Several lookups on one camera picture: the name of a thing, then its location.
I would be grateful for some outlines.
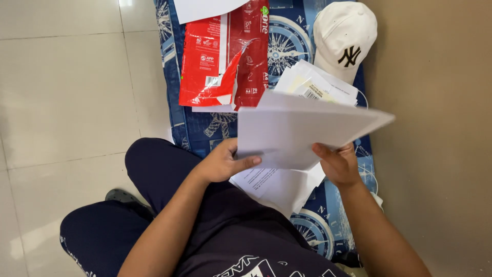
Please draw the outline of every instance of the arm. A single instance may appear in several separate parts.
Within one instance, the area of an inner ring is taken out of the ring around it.
[[[367,273],[378,277],[431,277],[412,246],[388,221],[359,175],[352,143],[332,152],[319,143],[314,153],[337,186]]]
[[[118,277],[167,277],[173,274],[208,185],[226,181],[261,163],[259,157],[234,161],[232,155],[236,149],[236,138],[224,140],[188,174],[166,207],[137,240]]]

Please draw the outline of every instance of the cap brim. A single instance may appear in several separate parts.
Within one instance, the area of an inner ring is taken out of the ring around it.
[[[318,49],[316,49],[316,54],[314,56],[314,65],[350,85],[354,84],[355,74],[357,74],[357,69],[359,68],[359,65],[343,69],[334,67],[324,60],[323,56],[319,54]]]

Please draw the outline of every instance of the leg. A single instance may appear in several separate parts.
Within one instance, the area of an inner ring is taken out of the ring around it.
[[[201,160],[167,140],[141,138],[126,152],[125,165],[140,194],[159,213]],[[231,187],[228,181],[217,183],[207,189],[206,195]]]
[[[114,200],[76,209],[61,223],[61,246],[88,277],[116,277],[150,224],[145,212],[136,202]]]

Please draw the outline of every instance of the t-shirt print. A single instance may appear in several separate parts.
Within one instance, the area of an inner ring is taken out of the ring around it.
[[[267,259],[258,256],[246,255],[239,259],[238,263],[214,277],[306,277],[305,274],[290,269],[287,262],[275,262],[270,265]],[[331,269],[327,269],[319,277],[342,277],[345,274],[335,275]]]

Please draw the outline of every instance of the white tile floor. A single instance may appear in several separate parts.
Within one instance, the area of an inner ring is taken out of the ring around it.
[[[61,220],[111,188],[137,194],[124,153],[140,137],[171,139],[155,7],[0,6],[0,277],[82,277]]]

